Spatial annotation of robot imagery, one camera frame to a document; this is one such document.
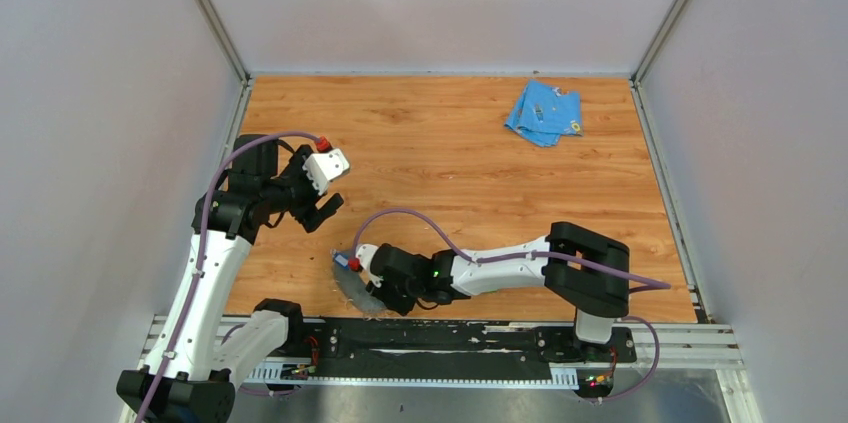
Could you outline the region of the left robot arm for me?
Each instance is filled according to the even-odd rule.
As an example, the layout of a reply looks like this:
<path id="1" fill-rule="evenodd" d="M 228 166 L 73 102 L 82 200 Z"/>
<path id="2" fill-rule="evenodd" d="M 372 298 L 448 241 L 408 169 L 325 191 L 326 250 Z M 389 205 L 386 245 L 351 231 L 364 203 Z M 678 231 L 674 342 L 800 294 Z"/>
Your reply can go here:
<path id="1" fill-rule="evenodd" d="M 243 135 L 199 198 L 186 267 L 155 345 L 116 392 L 138 422 L 225 422 L 247 377 L 270 354 L 319 345 L 299 304 L 266 298 L 228 337 L 218 328 L 241 267 L 261 229 L 286 216 L 307 233 L 343 204 L 328 192 L 351 164 L 326 138 L 307 132 Z"/>

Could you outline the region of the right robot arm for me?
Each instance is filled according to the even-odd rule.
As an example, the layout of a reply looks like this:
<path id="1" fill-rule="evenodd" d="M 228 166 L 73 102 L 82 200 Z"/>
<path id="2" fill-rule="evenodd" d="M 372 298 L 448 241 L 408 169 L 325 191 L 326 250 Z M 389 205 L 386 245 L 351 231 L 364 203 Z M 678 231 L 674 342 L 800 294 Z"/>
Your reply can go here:
<path id="1" fill-rule="evenodd" d="M 356 256 L 367 291 L 400 315 L 424 302 L 444 306 L 504 289 L 546 288 L 574 307 L 571 346 L 589 361 L 609 350 L 613 322 L 630 309 L 623 277 L 629 248 L 567 222 L 552 224 L 546 236 L 493 250 L 425 256 L 384 243 L 362 244 Z"/>

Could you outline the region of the key with blue tag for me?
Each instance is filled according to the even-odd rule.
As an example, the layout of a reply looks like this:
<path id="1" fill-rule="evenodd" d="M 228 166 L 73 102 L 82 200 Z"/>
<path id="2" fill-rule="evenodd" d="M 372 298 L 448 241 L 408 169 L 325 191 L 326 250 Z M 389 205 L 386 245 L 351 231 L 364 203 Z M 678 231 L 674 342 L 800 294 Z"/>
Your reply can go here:
<path id="1" fill-rule="evenodd" d="M 332 261 L 335 265 L 348 269 L 349 268 L 349 255 L 344 252 L 336 252 L 332 256 Z"/>

